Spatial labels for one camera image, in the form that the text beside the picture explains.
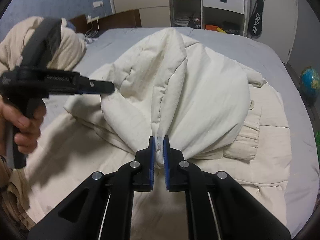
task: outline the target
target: wall outlet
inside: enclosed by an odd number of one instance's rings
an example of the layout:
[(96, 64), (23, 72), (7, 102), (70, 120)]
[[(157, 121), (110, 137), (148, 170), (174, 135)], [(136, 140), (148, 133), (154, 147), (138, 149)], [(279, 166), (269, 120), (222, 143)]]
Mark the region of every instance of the wall outlet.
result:
[(92, 4), (94, 8), (97, 8), (99, 6), (103, 6), (103, 1), (95, 1)]

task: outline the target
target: white cable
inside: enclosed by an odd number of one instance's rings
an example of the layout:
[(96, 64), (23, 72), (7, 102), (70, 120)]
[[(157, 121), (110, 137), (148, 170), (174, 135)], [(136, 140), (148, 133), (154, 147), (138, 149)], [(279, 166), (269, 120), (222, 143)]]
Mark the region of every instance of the white cable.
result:
[(97, 24), (98, 24), (98, 30), (97, 31), (92, 31), (93, 29), (93, 23), (91, 22), (91, 28), (90, 30), (88, 30), (86, 33), (85, 33), (85, 38), (94, 38), (97, 34), (98, 34), (98, 31), (99, 31), (99, 21), (97, 19)]

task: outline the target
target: white wall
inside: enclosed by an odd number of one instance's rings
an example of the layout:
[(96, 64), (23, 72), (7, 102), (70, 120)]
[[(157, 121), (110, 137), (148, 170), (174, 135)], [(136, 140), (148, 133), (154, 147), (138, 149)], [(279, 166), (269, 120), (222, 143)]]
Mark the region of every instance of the white wall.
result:
[(298, 19), (297, 0), (265, 0), (262, 33), (252, 38), (270, 46), (287, 63)]
[[(297, 32), (289, 64), (298, 76), (308, 66), (320, 73), (320, 22), (307, 0), (298, 0), (298, 5)], [(320, 97), (317, 98), (315, 107), (320, 113)]]

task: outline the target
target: finger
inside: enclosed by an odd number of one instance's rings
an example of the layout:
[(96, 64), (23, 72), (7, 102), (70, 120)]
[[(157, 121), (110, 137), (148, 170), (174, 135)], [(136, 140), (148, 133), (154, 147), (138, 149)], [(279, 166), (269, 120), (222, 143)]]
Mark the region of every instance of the finger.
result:
[(31, 124), (30, 119), (25, 117), (17, 108), (6, 103), (0, 104), (0, 115), (19, 129), (28, 128)]
[(45, 107), (45, 103), (41, 101), (40, 105), (33, 112), (33, 117), (35, 119), (41, 119), (47, 113), (47, 108)]
[(31, 125), (28, 128), (25, 129), (20, 129), (21, 133), (31, 133), (31, 134), (37, 134), (40, 131), (40, 125), (41, 125), (41, 120), (31, 120)]
[(37, 145), (38, 143), (36, 142), (34, 145), (30, 146), (18, 146), (18, 150), (23, 154), (30, 154), (36, 149)]
[(22, 134), (22, 133), (17, 133), (14, 136), (14, 142), (18, 146), (31, 146), (34, 145), (37, 139), (40, 136), (40, 132), (38, 134)]

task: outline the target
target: bed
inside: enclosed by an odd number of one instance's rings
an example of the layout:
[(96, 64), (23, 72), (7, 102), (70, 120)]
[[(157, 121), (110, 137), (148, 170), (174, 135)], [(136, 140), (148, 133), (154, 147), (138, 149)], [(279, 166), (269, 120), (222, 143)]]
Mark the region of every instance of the bed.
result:
[[(88, 45), (86, 54), (75, 71), (90, 75), (105, 63), (114, 62), (142, 38), (160, 28), (111, 29)], [(285, 193), (287, 227), (294, 237), (313, 212), (319, 189), (319, 166), (316, 145), (308, 113), (286, 68), (267, 45), (236, 35), (180, 27), (178, 31), (196, 39), (231, 59), (262, 73), (268, 83), (281, 93), (291, 130), (292, 162)], [(61, 114), (68, 96), (51, 96), (46, 100), (47, 116), (44, 129)]]

